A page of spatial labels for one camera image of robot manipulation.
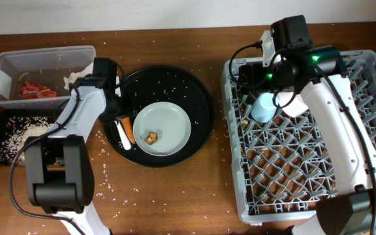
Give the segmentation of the grey plate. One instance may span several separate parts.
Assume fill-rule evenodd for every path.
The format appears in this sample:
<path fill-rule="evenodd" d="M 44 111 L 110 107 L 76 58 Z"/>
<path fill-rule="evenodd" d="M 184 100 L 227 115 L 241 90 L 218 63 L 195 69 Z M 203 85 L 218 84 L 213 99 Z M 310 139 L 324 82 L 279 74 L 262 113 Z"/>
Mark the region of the grey plate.
<path fill-rule="evenodd" d="M 158 141 L 147 145 L 149 132 L 158 134 Z M 191 120 L 185 110 L 172 102 L 155 102 L 136 115 L 133 134 L 138 147 L 152 156 L 165 157 L 177 153 L 191 135 Z"/>

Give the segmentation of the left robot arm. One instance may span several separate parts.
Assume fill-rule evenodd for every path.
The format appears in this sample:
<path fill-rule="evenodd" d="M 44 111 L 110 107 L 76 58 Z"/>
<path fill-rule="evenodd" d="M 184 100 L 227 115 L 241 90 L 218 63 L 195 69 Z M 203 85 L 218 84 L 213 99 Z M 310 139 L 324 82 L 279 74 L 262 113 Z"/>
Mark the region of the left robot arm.
<path fill-rule="evenodd" d="M 120 66 L 96 57 L 92 73 L 70 85 L 70 99 L 44 134 L 29 137 L 25 157 L 27 195 L 43 219 L 61 221 L 70 234 L 111 234 L 95 206 L 95 178 L 86 147 L 97 119 L 114 122 L 134 113 L 117 81 Z"/>

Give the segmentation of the light blue cup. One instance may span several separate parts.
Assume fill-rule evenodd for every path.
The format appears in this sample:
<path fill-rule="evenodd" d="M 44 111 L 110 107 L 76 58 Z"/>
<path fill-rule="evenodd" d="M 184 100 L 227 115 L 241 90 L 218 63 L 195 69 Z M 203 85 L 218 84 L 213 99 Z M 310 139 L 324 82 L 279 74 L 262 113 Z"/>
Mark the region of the light blue cup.
<path fill-rule="evenodd" d="M 277 110 L 273 102 L 273 93 L 261 93 L 251 107 L 251 117 L 258 122 L 270 121 Z"/>

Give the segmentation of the orange carrot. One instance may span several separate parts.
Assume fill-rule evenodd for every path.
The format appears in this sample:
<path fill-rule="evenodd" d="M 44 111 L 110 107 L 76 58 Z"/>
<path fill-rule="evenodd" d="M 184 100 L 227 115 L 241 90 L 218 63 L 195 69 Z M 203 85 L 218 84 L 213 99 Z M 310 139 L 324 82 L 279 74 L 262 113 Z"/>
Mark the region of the orange carrot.
<path fill-rule="evenodd" d="M 136 141 L 134 139 L 134 134 L 133 134 L 133 127 L 131 125 L 131 120 L 129 117 L 124 117 L 120 119 L 123 128 L 125 130 L 125 133 L 127 135 L 127 138 L 129 139 L 130 143 L 135 144 Z"/>

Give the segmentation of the red strawberry snack wrapper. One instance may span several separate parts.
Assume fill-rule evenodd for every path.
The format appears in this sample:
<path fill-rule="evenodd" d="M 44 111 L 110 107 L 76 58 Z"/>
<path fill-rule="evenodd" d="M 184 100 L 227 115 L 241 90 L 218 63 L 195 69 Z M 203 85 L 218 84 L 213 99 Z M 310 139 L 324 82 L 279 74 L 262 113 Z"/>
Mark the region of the red strawberry snack wrapper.
<path fill-rule="evenodd" d="M 20 97 L 24 99 L 45 99 L 58 96 L 59 95 L 49 87 L 38 83 L 24 82 L 20 88 Z"/>

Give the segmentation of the white plastic fork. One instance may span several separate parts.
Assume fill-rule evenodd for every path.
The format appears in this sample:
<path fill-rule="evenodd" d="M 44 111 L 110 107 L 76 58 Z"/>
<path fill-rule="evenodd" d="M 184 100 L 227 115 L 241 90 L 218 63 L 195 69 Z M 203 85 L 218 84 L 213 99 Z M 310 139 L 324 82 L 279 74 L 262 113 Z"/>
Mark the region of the white plastic fork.
<path fill-rule="evenodd" d="M 122 143 L 122 146 L 125 150 L 130 150 L 131 149 L 131 143 L 123 129 L 123 126 L 122 124 L 120 123 L 120 121 L 116 120 L 116 127 L 117 127 L 117 131 L 119 133 L 119 137 L 121 138 L 121 143 Z"/>

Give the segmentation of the brown food scrap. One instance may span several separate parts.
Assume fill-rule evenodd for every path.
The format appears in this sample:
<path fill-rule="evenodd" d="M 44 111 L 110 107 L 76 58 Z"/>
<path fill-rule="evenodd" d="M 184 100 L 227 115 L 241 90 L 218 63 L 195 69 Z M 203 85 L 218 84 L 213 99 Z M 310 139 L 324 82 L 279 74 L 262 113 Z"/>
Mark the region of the brown food scrap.
<path fill-rule="evenodd" d="M 147 137 L 145 137 L 144 141 L 147 145 L 152 145 L 158 141 L 158 134 L 155 132 L 149 132 Z"/>

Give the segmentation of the pile of rice and shells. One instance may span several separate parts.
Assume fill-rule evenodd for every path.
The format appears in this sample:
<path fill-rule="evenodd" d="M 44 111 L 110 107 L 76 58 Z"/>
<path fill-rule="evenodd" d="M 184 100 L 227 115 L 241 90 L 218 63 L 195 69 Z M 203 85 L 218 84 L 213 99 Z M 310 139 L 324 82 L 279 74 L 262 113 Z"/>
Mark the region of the pile of rice and shells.
<path fill-rule="evenodd" d="M 44 134 L 53 124 L 52 118 L 42 116 L 8 118 L 0 143 L 0 165 L 11 165 L 15 155 L 30 136 Z"/>

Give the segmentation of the white tissue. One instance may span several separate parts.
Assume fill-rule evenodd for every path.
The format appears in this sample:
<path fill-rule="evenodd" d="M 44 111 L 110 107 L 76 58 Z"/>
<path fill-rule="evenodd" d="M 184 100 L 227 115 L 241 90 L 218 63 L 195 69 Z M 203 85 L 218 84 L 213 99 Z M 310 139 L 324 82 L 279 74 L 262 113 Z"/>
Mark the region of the white tissue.
<path fill-rule="evenodd" d="M 64 88 L 69 90 L 69 84 L 75 83 L 78 78 L 85 77 L 88 74 L 91 74 L 93 71 L 93 63 L 90 63 L 84 70 L 80 72 L 72 72 L 68 77 L 64 76 L 63 81 L 65 83 Z"/>

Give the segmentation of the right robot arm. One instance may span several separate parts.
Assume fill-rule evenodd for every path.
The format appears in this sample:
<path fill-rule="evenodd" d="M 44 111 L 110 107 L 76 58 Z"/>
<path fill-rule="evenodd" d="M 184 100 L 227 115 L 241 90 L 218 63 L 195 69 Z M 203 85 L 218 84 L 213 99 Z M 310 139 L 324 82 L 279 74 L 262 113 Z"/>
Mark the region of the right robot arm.
<path fill-rule="evenodd" d="M 322 200 L 289 234 L 376 231 L 376 150 L 358 114 L 343 58 L 334 46 L 315 47 L 302 15 L 272 24 L 253 45 L 263 53 L 264 74 L 233 77 L 258 98 L 250 116 L 270 121 L 278 109 L 295 117 L 310 111 L 333 164 L 338 196 Z"/>

